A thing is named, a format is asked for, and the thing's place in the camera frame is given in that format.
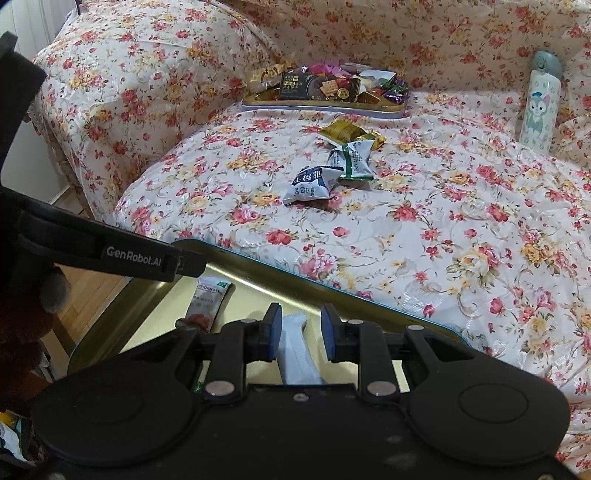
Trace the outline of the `gold green snack packet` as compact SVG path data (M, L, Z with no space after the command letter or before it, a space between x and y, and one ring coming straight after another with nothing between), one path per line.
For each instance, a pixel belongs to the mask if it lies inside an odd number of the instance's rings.
M367 134L368 132L363 128L342 119L318 130L318 136L335 146L348 144Z

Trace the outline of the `black cracker packet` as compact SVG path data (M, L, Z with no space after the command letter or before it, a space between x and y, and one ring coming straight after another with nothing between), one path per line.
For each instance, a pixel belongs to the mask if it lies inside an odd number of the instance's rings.
M335 75L284 73L280 100L354 102L360 93L358 78Z

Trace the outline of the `gold tray full of snacks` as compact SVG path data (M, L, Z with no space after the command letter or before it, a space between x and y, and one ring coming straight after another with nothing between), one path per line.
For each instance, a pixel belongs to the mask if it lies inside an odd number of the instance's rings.
M279 63L249 74L245 110L315 110L397 119L404 116L410 87L397 72L367 65Z

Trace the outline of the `floral sofa cover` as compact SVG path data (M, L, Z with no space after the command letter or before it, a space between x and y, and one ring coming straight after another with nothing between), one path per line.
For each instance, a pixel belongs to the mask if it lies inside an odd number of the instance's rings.
M519 141L539 50L563 69L548 154ZM93 218L450 327L562 391L558 457L589 470L588 2L86 1L35 63L32 122ZM397 119L243 109L279 63L394 71L410 99ZM284 204L339 119L386 137L374 179Z

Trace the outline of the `small gold candy packet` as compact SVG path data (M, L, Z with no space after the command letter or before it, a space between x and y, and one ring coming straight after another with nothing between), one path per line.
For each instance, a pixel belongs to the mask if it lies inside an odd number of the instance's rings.
M386 139L386 137L384 135L382 135L381 133L376 132L376 131L370 131L367 134L367 138L369 140L372 140L373 141L372 149L374 151L379 150L380 148L382 148L386 144L386 141L387 141L387 139Z

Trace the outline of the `green white triangle packet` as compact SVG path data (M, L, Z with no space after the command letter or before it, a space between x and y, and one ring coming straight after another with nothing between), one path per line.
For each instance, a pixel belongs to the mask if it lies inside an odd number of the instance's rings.
M373 140L362 139L335 147L329 153L328 165L342 170L342 180L373 180L374 172L369 164L373 144Z

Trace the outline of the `blue white milk packet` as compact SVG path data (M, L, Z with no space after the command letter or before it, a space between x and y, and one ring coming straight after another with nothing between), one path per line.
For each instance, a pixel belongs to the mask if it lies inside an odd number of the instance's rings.
M287 187L283 203L290 205L296 202L329 200L332 189L338 183L344 170L341 167L315 166L308 167L297 173L293 182Z

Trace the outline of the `cartoon cat water bottle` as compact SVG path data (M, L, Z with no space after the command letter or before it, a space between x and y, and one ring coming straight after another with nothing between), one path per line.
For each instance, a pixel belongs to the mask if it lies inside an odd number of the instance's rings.
M559 111L563 69L554 54L539 50L532 60L527 102L519 141L548 154Z

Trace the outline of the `white nut snack packet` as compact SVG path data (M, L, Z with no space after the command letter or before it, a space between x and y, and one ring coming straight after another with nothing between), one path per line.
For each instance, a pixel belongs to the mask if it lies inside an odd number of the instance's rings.
M230 287L231 282L218 277L199 277L185 314L185 323L208 333Z

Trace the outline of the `white long snack packet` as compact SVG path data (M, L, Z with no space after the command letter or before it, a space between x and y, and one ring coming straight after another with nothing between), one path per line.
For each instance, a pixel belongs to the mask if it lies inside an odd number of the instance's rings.
M327 382L312 361L304 340L305 325L307 316L304 313L283 317L276 360L284 385L325 385Z

